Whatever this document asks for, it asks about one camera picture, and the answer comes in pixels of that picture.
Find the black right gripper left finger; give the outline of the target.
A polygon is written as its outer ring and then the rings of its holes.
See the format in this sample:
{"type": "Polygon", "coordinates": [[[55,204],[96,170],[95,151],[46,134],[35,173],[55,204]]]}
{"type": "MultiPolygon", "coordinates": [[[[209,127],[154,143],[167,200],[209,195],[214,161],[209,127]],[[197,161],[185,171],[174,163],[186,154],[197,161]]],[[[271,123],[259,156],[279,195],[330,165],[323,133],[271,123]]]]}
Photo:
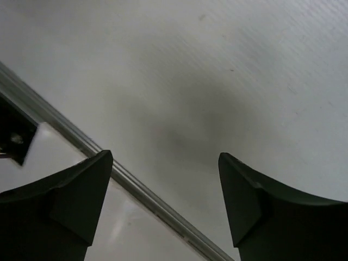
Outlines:
{"type": "Polygon", "coordinates": [[[1,260],[84,260],[93,243],[113,156],[103,150],[1,193],[1,260]]]}

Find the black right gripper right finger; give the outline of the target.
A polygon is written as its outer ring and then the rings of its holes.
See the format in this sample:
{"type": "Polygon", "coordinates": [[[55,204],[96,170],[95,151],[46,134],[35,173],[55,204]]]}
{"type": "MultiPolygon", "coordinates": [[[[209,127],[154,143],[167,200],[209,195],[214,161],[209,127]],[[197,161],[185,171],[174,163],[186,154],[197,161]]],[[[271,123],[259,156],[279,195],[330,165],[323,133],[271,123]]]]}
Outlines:
{"type": "Polygon", "coordinates": [[[347,203],[285,185],[219,155],[233,246],[241,260],[347,260],[347,203]]]}

